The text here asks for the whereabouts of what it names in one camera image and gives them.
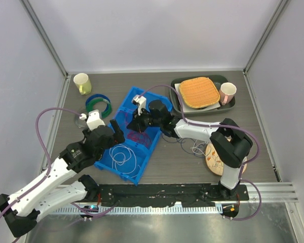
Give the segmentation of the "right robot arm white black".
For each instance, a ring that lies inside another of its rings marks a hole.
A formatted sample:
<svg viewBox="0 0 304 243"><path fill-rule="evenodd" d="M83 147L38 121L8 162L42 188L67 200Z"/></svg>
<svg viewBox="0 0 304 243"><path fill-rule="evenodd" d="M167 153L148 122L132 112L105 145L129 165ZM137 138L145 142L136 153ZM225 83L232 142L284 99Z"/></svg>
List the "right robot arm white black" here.
<svg viewBox="0 0 304 243"><path fill-rule="evenodd" d="M244 160L253 143L232 119L205 123L180 118L173 115L161 100L147 103L143 96L138 95L132 99L132 103L137 108L133 111L127 129L142 133L149 127L157 127L167 137L191 138L212 144L223 162L222 176L213 198L220 196L229 200L237 194Z"/></svg>

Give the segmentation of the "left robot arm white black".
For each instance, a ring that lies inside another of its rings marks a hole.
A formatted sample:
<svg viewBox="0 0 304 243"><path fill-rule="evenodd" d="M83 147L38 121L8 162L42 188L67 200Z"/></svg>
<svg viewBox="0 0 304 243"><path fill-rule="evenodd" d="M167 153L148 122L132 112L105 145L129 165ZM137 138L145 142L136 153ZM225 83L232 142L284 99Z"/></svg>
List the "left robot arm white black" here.
<svg viewBox="0 0 304 243"><path fill-rule="evenodd" d="M15 238L30 232L47 214L65 204L97 198L99 186L89 175L82 175L65 189L55 189L94 165L107 149L125 142L117 121L112 119L110 124L83 130L83 140L67 145L48 169L28 185L11 195L0 194L0 211Z"/></svg>

